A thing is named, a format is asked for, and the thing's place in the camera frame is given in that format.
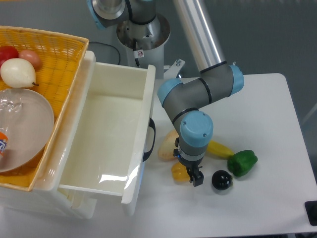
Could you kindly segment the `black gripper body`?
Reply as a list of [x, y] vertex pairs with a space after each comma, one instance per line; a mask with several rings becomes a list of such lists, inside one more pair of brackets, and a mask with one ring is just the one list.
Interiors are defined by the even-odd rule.
[[201, 163], [205, 153], [200, 155], [188, 155], [183, 152], [181, 148], [176, 148], [173, 150], [173, 155], [190, 171], [190, 173], [194, 174], [199, 172], [199, 164]]

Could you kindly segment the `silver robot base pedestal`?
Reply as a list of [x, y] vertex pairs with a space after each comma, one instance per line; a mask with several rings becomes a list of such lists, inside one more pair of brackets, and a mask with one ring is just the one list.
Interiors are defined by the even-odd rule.
[[132, 21], [118, 24], [117, 37], [124, 46], [127, 65], [131, 67], [156, 68], [156, 79], [163, 79], [164, 46], [170, 36], [170, 25], [165, 17], [157, 14], [154, 20], [145, 25]]

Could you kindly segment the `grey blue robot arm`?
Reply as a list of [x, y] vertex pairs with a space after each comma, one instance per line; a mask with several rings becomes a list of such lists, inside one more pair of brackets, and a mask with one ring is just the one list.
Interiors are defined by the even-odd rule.
[[130, 66], [145, 68], [151, 64], [159, 77], [165, 77], [157, 95], [179, 135], [174, 155], [186, 167], [190, 182], [201, 185], [204, 176], [199, 165], [213, 133], [213, 122], [201, 108], [244, 86], [240, 69], [225, 60], [204, 2], [174, 1], [200, 72], [199, 78], [188, 83], [167, 76], [163, 69], [163, 47], [170, 29], [168, 21], [157, 13], [154, 0], [90, 0], [87, 4], [98, 27], [117, 26], [117, 38], [125, 47]]

